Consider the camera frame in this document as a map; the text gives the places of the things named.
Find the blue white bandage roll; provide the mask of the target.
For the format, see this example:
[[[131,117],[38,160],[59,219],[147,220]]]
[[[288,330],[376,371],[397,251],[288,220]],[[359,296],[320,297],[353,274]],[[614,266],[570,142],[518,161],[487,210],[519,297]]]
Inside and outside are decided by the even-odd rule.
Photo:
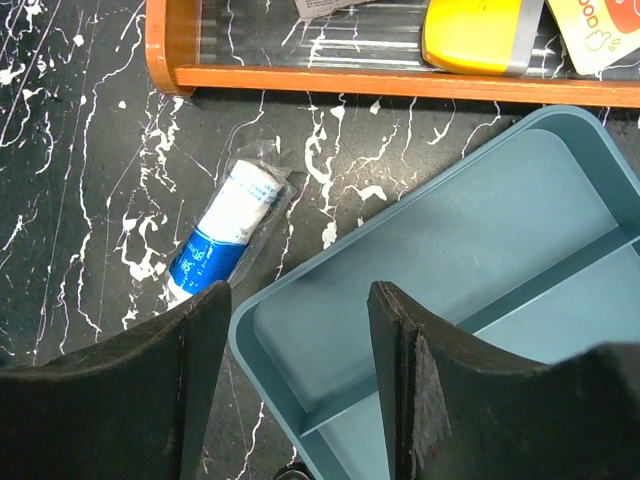
[[[248,274],[297,193],[276,140],[256,140],[232,155],[222,181],[166,275],[170,308],[217,281],[234,287]]]

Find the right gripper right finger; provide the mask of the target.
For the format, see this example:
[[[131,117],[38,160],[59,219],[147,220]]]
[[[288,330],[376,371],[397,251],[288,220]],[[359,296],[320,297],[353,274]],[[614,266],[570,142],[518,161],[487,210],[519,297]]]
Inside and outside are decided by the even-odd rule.
[[[639,348],[604,343],[554,365],[435,315],[395,284],[367,300],[394,479],[635,479]]]

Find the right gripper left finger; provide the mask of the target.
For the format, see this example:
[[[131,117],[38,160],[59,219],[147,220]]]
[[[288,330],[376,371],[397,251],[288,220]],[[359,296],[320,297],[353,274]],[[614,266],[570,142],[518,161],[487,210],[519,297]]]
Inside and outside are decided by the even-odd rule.
[[[195,478],[231,306],[216,282],[105,341],[3,367],[2,477]]]

